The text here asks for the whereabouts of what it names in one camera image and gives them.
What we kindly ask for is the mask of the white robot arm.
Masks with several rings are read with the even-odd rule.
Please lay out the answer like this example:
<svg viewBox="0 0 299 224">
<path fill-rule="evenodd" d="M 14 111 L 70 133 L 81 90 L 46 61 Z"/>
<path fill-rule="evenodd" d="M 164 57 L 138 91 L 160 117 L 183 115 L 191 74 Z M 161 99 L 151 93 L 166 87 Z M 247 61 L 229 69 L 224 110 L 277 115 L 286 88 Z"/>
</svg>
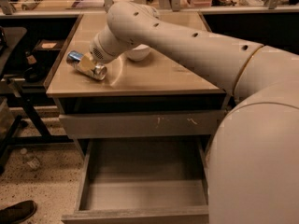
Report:
<svg viewBox="0 0 299 224">
<path fill-rule="evenodd" d="M 295 54 L 114 4 L 81 59 L 98 71 L 145 44 L 239 99 L 209 156 L 210 224 L 299 224 L 299 61 Z"/>
</svg>

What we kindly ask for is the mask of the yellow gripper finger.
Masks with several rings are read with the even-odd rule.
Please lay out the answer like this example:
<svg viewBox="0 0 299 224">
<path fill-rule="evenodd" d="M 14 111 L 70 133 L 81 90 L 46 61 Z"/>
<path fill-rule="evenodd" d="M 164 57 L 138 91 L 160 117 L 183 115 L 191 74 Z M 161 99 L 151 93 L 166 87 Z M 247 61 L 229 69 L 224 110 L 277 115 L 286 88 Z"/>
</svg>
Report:
<svg viewBox="0 0 299 224">
<path fill-rule="evenodd" d="M 79 58 L 78 67 L 82 71 L 93 70 L 95 68 L 95 66 L 96 66 L 96 63 L 95 63 L 91 53 L 87 52 Z"/>
</svg>

